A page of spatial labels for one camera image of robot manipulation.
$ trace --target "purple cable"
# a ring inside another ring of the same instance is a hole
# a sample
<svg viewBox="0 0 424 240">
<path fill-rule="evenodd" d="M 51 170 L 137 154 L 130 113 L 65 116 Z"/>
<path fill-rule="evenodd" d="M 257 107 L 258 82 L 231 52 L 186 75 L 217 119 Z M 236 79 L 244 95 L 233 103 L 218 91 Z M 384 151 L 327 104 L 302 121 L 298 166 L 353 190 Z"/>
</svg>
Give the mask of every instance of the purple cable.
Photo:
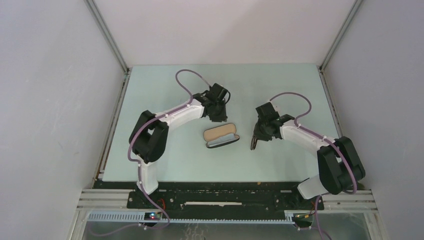
<svg viewBox="0 0 424 240">
<path fill-rule="evenodd" d="M 181 72 L 190 72 L 190 73 L 194 73 L 197 76 L 199 76 L 199 78 L 201 78 L 208 86 L 211 86 L 199 73 L 193 71 L 193 70 L 189 70 L 189 69 L 181 69 L 179 71 L 176 72 L 175 74 L 175 80 L 176 82 L 190 95 L 190 99 L 188 100 L 188 102 L 186 104 L 182 104 L 181 106 L 171 110 L 170 112 L 167 112 L 166 114 L 173 114 L 181 109 L 187 108 L 187 105 L 191 104 L 193 101 L 193 94 L 190 92 L 190 90 L 188 90 L 183 84 L 181 84 L 180 80 L 178 79 L 178 74 Z M 131 143 L 129 144 L 129 148 L 128 148 L 128 152 L 127 152 L 127 157 L 128 160 L 130 160 L 131 162 L 137 162 L 138 163 L 138 181 L 142 182 L 142 171 L 141 171 L 141 164 L 142 162 L 138 159 L 134 159 L 131 158 L 131 151 L 133 149 L 134 143 L 136 142 L 136 139 L 139 137 L 139 135 L 142 133 L 142 131 L 149 126 L 151 123 L 153 123 L 156 120 L 159 120 L 161 118 L 163 118 L 165 116 L 165 114 L 159 115 L 154 117 L 153 119 L 147 121 L 145 124 L 143 124 L 143 126 L 140 127 L 140 129 L 135 133 L 134 137 L 131 140 Z M 167 212 L 162 209 L 159 205 L 157 205 L 147 194 L 147 192 L 145 191 L 145 189 L 143 188 L 143 184 L 140 183 L 140 189 L 143 192 L 144 196 L 146 197 L 146 199 L 156 208 L 158 208 L 159 210 L 162 211 L 162 213 L 166 216 L 166 224 L 164 226 L 159 226 L 159 227 L 152 227 L 152 226 L 144 226 L 147 227 L 149 229 L 163 229 L 165 227 L 167 227 L 170 224 L 170 216 L 167 214 Z"/>
<path fill-rule="evenodd" d="M 173 113 L 175 113 L 175 112 L 177 112 L 177 111 L 179 111 L 179 110 L 181 110 L 181 109 L 184 109 L 184 108 L 187 108 L 187 105 L 189 105 L 189 104 L 191 104 L 192 103 L 192 101 L 193 101 L 193 94 L 190 92 L 190 90 L 189 89 L 187 89 L 181 82 L 180 82 L 180 80 L 178 79 L 178 74 L 179 73 L 181 73 L 181 72 L 190 72 L 190 73 L 193 73 L 193 74 L 196 74 L 199 78 L 201 78 L 208 86 L 211 86 L 199 73 L 197 73 L 197 72 L 195 72 L 195 71 L 193 71 L 193 70 L 190 70 L 190 69 L 181 69 L 181 70 L 179 70 L 179 71 L 177 71 L 176 72 L 176 74 L 175 74 L 175 80 L 176 80 L 176 82 L 178 83 L 178 85 L 180 85 L 189 95 L 190 95 L 190 99 L 187 101 L 187 103 L 185 103 L 185 104 L 182 104 L 181 106 L 179 106 L 179 107 L 177 107 L 177 108 L 175 108 L 175 109 L 173 109 L 173 110 L 171 110 L 171 111 L 169 111 L 169 112 L 167 112 L 167 114 L 173 114 Z M 141 126 L 140 127 L 140 129 L 135 133 L 135 135 L 134 135 L 134 137 L 132 138 L 132 140 L 131 140 L 131 142 L 130 142 L 130 144 L 129 144 L 129 148 L 128 148 L 128 152 L 127 152 L 127 157 L 128 157 L 128 160 L 130 160 L 131 162 L 135 162 L 135 163 L 137 163 L 138 164 L 138 181 L 139 182 L 141 182 L 142 181 L 142 174 L 141 174 L 141 164 L 142 164 L 142 162 L 140 161 L 140 160 L 138 160 L 138 159 L 134 159 L 134 158 L 131 158 L 131 151 L 132 151 L 132 149 L 133 149 L 133 146 L 134 146 L 134 143 L 136 142 L 136 139 L 139 137 L 139 135 L 142 133 L 142 131 L 147 127 L 147 126 L 149 126 L 151 123 L 153 123 L 154 121 L 156 121 L 156 120 L 159 120 L 159 119 L 161 119 L 161 118 L 163 118 L 165 116 L 165 114 L 162 114 L 162 115 L 159 115 L 159 116 L 156 116 L 156 117 L 154 117 L 153 119 L 151 119 L 151 120 L 149 120 L 149 121 L 147 121 L 145 124 L 143 124 L 143 126 Z M 165 227 L 167 227 L 170 223 L 171 223 L 171 219 L 170 219 L 170 216 L 168 215 L 168 213 L 163 209 L 163 208 L 161 208 L 159 205 L 157 205 L 150 197 L 149 197 L 149 195 L 147 194 L 147 192 L 145 191 L 145 189 L 143 188 L 143 184 L 141 183 L 140 184 L 140 189 L 141 189 L 141 191 L 143 192 L 143 194 L 144 194 L 144 196 L 146 197 L 146 199 L 153 205 L 153 206 L 155 206 L 157 209 L 159 209 L 165 216 L 166 216 L 166 224 L 165 225 L 163 225 L 163 226 L 146 226 L 146 225 L 144 225 L 144 224 L 142 224 L 142 223 L 140 223 L 141 224 L 141 226 L 143 226 L 144 228 L 147 228 L 147 229 L 163 229 L 163 228 L 165 228 Z M 115 234 L 115 233 L 117 233 L 117 232 L 119 232 L 119 231 L 121 231 L 121 230 L 123 230 L 123 229 L 126 229 L 126 228 L 129 228 L 129 227 L 134 227 L 134 226 L 139 226 L 139 223 L 133 223 L 133 224 L 128 224 L 128 225 L 125 225 L 125 226 L 123 226 L 123 227 L 121 227 L 121 228 L 118 228 L 118 229 L 116 229 L 116 230 L 114 230 L 114 231 L 111 231 L 111 232 L 108 232 L 108 233 L 103 233 L 103 234 L 98 234 L 98 233 L 95 233 L 95 232 L 92 232 L 91 231 L 91 229 L 89 228 L 88 229 L 88 231 L 90 232 L 90 234 L 92 234 L 93 236 L 96 236 L 96 237 L 104 237 L 104 236 L 109 236 L 109 235 L 112 235 L 112 234 Z"/>
<path fill-rule="evenodd" d="M 340 152 L 339 148 L 336 145 L 334 145 L 330 140 L 328 140 L 327 138 L 325 138 L 324 136 L 322 136 L 321 134 L 316 133 L 316 132 L 314 132 L 314 131 L 312 131 L 312 130 L 304 127 L 304 126 L 301 126 L 298 123 L 298 119 L 299 118 L 301 118 L 301 117 L 303 117 L 303 116 L 305 116 L 305 115 L 307 115 L 308 113 L 311 112 L 311 110 L 312 110 L 311 101 L 309 101 L 309 99 L 307 97 L 305 97 L 304 95 L 302 95 L 300 93 L 297 93 L 297 92 L 291 92 L 291 91 L 286 91 L 286 92 L 279 93 L 279 94 L 273 96 L 269 101 L 271 102 L 275 98 L 277 98 L 277 97 L 279 97 L 281 95 L 285 95 L 285 94 L 296 95 L 296 96 L 302 97 L 303 99 L 305 99 L 307 101 L 307 104 L 309 105 L 309 109 L 305 113 L 302 113 L 299 116 L 297 116 L 297 117 L 294 118 L 294 125 L 296 125 L 296 127 L 300 128 L 300 129 L 302 129 L 303 131 L 305 131 L 305 132 L 307 132 L 307 133 L 309 133 L 309 134 L 311 134 L 311 135 L 313 135 L 313 136 L 315 136 L 315 137 L 317 137 L 317 138 L 325 141 L 326 143 L 328 143 L 337 152 L 337 154 L 341 158 L 341 161 L 343 162 L 344 166 L 346 167 L 347 172 L 349 173 L 349 176 L 350 176 L 350 179 L 351 179 L 352 185 L 353 185 L 353 191 L 345 191 L 345 193 L 355 194 L 357 192 L 357 190 L 358 190 L 357 181 L 355 180 L 354 173 L 352 172 L 352 169 L 349 166 L 348 161 L 346 160 L 345 156 L 343 156 L 342 152 Z"/>
<path fill-rule="evenodd" d="M 308 113 L 311 112 L 311 110 L 312 110 L 311 101 L 309 101 L 309 99 L 307 97 L 305 97 L 304 95 L 302 95 L 300 93 L 297 93 L 297 92 L 291 92 L 291 91 L 286 91 L 286 92 L 279 93 L 279 94 L 273 96 L 269 101 L 271 102 L 275 98 L 277 98 L 277 97 L 279 97 L 281 95 L 285 95 L 285 94 L 296 95 L 296 96 L 299 96 L 299 97 L 301 97 L 301 98 L 303 98 L 303 99 L 306 100 L 307 104 L 309 105 L 309 109 L 305 113 L 302 113 L 299 116 L 297 116 L 297 117 L 294 118 L 294 125 L 296 125 L 296 127 L 300 128 L 300 129 L 302 129 L 303 131 L 305 131 L 305 132 L 307 132 L 307 133 L 309 133 L 309 134 L 311 134 L 311 135 L 313 135 L 313 136 L 315 136 L 315 137 L 317 137 L 317 138 L 325 141 L 326 143 L 328 143 L 336 151 L 336 153 L 340 156 L 341 161 L 343 162 L 344 166 L 346 167 L 346 170 L 349 173 L 349 176 L 350 176 L 350 179 L 351 179 L 352 185 L 353 185 L 353 191 L 344 191 L 344 192 L 345 193 L 348 193 L 348 194 L 355 194 L 357 192 L 357 190 L 358 190 L 357 181 L 355 180 L 354 173 L 352 172 L 352 169 L 349 166 L 348 161 L 346 160 L 345 156 L 343 156 L 342 152 L 340 152 L 339 148 L 336 145 L 334 145 L 330 140 L 328 140 L 326 137 L 324 137 L 321 134 L 316 133 L 316 132 L 314 132 L 314 131 L 312 131 L 312 130 L 304 127 L 304 126 L 301 126 L 298 123 L 298 119 L 299 118 L 301 118 L 301 117 L 303 117 L 303 116 L 305 116 L 305 115 L 307 115 Z M 315 201 L 316 226 L 317 226 L 317 229 L 318 229 L 318 232 L 319 232 L 319 236 L 321 237 L 322 240 L 324 239 L 323 234 L 327 235 L 327 237 L 329 239 L 331 239 L 331 237 L 325 231 L 323 231 L 321 229 L 320 223 L 318 221 L 318 202 L 319 202 L 319 200 L 320 200 L 321 197 L 322 197 L 321 195 L 317 196 L 316 197 L 316 201 Z"/>
</svg>

